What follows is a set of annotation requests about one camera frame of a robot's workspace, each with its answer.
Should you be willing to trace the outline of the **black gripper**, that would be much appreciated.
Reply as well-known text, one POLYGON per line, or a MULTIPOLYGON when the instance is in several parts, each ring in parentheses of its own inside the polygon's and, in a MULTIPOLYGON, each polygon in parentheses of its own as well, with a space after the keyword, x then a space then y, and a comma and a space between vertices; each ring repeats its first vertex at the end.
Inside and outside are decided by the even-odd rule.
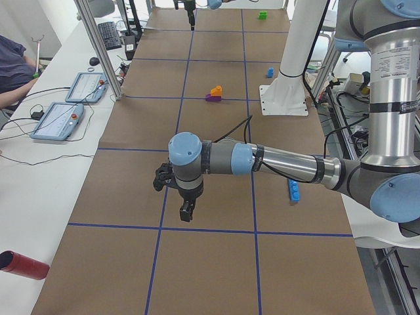
POLYGON ((188 11, 188 20, 190 23, 190 29, 195 30, 195 15, 194 10, 196 9, 195 0, 184 0, 184 9, 188 11))
POLYGON ((203 189, 203 183, 192 189, 185 189, 177 186, 177 190, 184 200, 179 210, 181 221, 190 222, 193 220, 196 199, 203 194, 203 189))

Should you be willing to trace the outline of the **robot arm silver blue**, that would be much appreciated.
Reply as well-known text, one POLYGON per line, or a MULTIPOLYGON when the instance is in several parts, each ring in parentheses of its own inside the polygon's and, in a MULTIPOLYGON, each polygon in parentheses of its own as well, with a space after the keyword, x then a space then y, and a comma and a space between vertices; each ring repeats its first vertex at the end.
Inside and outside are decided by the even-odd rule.
MULTIPOLYGON (((188 22, 190 24, 190 29, 192 31, 194 31, 195 30, 195 25, 196 25, 195 15, 194 15, 194 11, 196 10, 196 1, 195 0, 185 0, 185 1, 180 1, 180 2, 183 3, 184 10, 187 12, 188 22)), ((223 1, 223 0, 208 1, 207 6, 210 9, 218 9, 223 3, 228 3, 228 1, 223 1)))
POLYGON ((371 52, 369 140, 360 161, 309 156, 232 139, 202 141, 193 133, 169 142, 169 162, 154 188, 178 190, 180 218, 190 221, 205 174, 273 172, 322 184, 392 222, 419 218, 419 159, 414 154, 418 109, 419 2, 340 1, 338 43, 362 41, 371 52))

